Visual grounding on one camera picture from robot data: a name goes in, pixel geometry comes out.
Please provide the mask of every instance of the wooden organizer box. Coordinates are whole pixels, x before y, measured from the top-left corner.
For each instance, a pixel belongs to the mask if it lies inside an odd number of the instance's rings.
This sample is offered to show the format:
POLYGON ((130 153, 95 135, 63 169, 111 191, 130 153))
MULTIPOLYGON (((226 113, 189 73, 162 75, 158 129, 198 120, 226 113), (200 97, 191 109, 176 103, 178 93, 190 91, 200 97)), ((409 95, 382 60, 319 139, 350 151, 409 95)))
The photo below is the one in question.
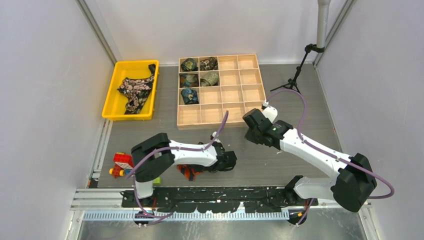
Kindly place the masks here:
POLYGON ((184 57, 179 59, 177 127, 183 129, 217 128, 228 110, 226 127, 246 126, 243 115, 251 109, 261 109, 265 100, 264 85, 256 54, 184 57), (180 74, 198 74, 198 80, 207 72, 200 71, 199 62, 214 57, 218 60, 219 82, 215 86, 191 87, 197 91, 199 104, 185 105, 180 88, 180 74), (181 63, 192 58, 199 71, 182 71, 181 63))

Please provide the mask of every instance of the white pipe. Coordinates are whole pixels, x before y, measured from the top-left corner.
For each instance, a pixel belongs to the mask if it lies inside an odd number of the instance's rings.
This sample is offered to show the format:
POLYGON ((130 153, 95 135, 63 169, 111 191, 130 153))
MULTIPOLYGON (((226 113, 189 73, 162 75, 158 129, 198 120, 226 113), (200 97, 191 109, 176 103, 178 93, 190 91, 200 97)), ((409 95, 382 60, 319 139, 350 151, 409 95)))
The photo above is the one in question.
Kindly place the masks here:
POLYGON ((326 46, 327 20, 331 0, 318 0, 318 28, 316 30, 316 47, 326 46))

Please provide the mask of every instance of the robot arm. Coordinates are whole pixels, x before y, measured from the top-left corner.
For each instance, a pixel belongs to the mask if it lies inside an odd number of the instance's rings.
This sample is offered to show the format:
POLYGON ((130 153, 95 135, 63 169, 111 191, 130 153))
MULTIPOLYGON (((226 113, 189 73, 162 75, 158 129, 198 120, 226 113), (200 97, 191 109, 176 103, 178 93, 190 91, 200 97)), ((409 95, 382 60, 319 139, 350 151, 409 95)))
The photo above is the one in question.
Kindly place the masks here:
POLYGON ((225 151, 218 139, 209 148, 202 151, 184 150, 204 149, 206 146, 207 144, 176 142, 168 139, 166 133, 158 133, 134 146, 131 149, 134 165, 137 165, 147 154, 155 149, 171 148, 153 155, 135 171, 135 187, 137 188, 138 198, 144 199, 152 196, 153 180, 174 165, 190 165, 195 167, 198 172, 209 171, 211 173, 230 171, 234 168, 237 160, 236 155, 233 151, 225 151))
MULTIPOLYGON (((263 111, 252 109, 243 116, 249 127, 245 138, 255 144, 274 147, 298 156, 323 171, 326 178, 295 176, 286 186, 286 198, 293 202, 298 199, 320 198, 335 200, 345 209, 357 212, 376 188, 377 182, 362 171, 340 162, 336 158, 306 145, 298 136, 298 130, 282 120, 273 121, 277 110, 264 102, 263 111)), ((330 149, 302 134, 304 140, 337 156, 350 160, 365 169, 371 170, 368 159, 357 153, 354 157, 330 149)))

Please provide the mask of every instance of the yellow tray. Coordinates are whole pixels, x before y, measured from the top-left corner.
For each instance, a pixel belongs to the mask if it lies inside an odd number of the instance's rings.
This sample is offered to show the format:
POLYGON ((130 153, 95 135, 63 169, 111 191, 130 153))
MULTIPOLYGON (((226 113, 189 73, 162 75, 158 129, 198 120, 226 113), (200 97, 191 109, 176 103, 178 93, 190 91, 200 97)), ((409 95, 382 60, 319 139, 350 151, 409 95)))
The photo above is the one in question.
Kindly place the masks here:
POLYGON ((144 60, 144 61, 118 61, 113 70, 112 80, 110 81, 109 91, 107 92, 106 101, 104 103, 101 116, 111 121, 129 121, 129 120, 150 120, 153 116, 156 86, 158 84, 159 61, 144 60), (151 76, 148 68, 150 64, 156 64, 154 73, 153 89, 144 103, 140 114, 124 114, 126 111, 125 105, 128 98, 122 95, 117 89, 122 84, 125 78, 143 79, 151 76))

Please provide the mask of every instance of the black tripod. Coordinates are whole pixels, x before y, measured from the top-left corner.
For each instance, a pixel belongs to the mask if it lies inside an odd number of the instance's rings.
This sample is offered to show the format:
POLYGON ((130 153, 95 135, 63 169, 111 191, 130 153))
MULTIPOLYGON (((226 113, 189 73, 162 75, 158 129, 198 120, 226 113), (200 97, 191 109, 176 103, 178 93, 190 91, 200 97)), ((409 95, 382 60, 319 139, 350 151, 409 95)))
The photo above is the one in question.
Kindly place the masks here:
POLYGON ((316 44, 306 45, 306 47, 305 47, 305 56, 303 57, 303 60, 302 60, 302 63, 300 64, 300 66, 297 66, 296 67, 296 74, 294 75, 294 78, 293 79, 290 78, 288 80, 288 83, 272 89, 271 92, 274 91, 274 90, 280 89, 280 88, 293 89, 293 87, 294 87, 298 93, 301 93, 301 91, 299 91, 298 83, 296 82, 296 80, 298 79, 299 75, 301 74, 302 66, 305 63, 306 57, 308 56, 308 54, 311 51, 315 51, 317 53, 323 53, 324 52, 324 49, 325 49, 324 47, 317 48, 317 45, 316 44))

